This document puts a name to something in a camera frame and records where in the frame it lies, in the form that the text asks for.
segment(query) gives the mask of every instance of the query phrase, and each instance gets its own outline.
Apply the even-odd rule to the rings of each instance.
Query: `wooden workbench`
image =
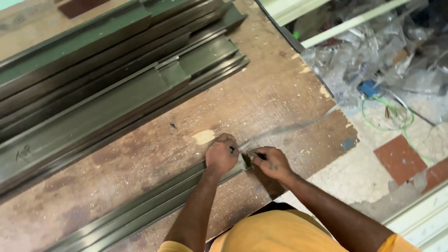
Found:
[[[249,17],[231,37],[252,62],[242,72],[145,124],[0,206],[0,247],[42,251],[61,237],[160,185],[204,158],[208,142],[230,133],[242,143],[280,126],[320,117],[330,95],[253,0],[235,5]],[[304,178],[344,153],[356,130],[337,110],[295,131],[261,138],[282,149]],[[258,171],[218,188],[208,238],[284,192]],[[156,251],[177,212],[115,244],[113,251]]]

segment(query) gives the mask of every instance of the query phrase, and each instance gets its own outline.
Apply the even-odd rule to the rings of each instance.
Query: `stack of aluminum profiles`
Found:
[[[222,0],[139,1],[0,65],[0,200],[249,63]]]

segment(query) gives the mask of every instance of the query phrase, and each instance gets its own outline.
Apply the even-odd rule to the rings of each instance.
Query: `blue object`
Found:
[[[363,92],[367,97],[372,97],[379,92],[379,87],[375,87],[375,83],[366,80],[358,86],[358,90]]]

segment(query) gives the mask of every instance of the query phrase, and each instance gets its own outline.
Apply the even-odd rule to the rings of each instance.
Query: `green wire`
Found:
[[[393,111],[395,117],[398,117],[397,108],[394,105],[390,104],[386,100],[383,100],[383,99],[381,99],[381,98],[379,98],[377,96],[373,96],[373,99],[378,101],[378,102],[380,102],[380,103],[382,103],[382,104],[384,104],[384,105],[386,105],[388,108],[390,108]],[[408,134],[406,133],[406,130],[408,129],[409,126],[411,126],[413,124],[413,122],[415,120],[414,113],[409,108],[406,108],[406,115],[405,115],[405,119],[404,119],[404,122],[403,122],[402,126],[399,126],[397,128],[382,128],[382,127],[376,126],[375,124],[373,124],[371,121],[369,121],[367,119],[366,114],[364,112],[364,103],[365,102],[366,102],[366,99],[363,99],[362,103],[361,103],[361,113],[362,113],[362,116],[364,117],[364,120],[370,126],[376,128],[378,130],[381,130],[381,131],[403,130],[403,137],[406,139],[406,141],[408,142],[409,146],[420,156],[420,158],[423,159],[423,160],[426,160],[426,161],[428,161],[430,163],[434,163],[434,160],[432,158],[424,156],[424,155],[421,155],[420,153],[418,153],[416,148],[414,148],[414,146],[409,142],[409,138],[408,138]],[[411,115],[411,121],[409,123],[408,123],[408,113]]]

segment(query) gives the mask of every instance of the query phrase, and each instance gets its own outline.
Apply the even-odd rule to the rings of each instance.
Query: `hand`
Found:
[[[277,179],[280,183],[291,177],[296,177],[296,174],[289,167],[288,159],[283,152],[275,147],[260,147],[252,152],[256,154],[266,155],[266,160],[260,157],[251,157],[252,163],[260,167],[260,169],[269,177]]]
[[[207,168],[215,169],[219,175],[230,171],[238,162],[237,140],[229,134],[221,134],[205,153]]]

